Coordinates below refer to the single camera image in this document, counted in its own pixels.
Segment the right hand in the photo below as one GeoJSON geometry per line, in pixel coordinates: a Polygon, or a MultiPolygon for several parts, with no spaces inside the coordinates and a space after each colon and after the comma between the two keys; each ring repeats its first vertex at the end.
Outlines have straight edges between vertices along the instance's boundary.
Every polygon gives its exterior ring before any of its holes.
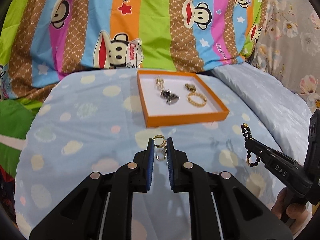
{"type": "Polygon", "coordinates": [[[285,211],[287,216],[294,220],[292,227],[294,224],[296,226],[301,226],[309,216],[309,212],[306,209],[305,205],[302,204],[290,204],[287,208],[284,206],[284,200],[287,196],[287,188],[283,188],[278,196],[274,206],[271,209],[271,212],[276,215],[279,219],[282,217],[282,213],[285,211]]]}

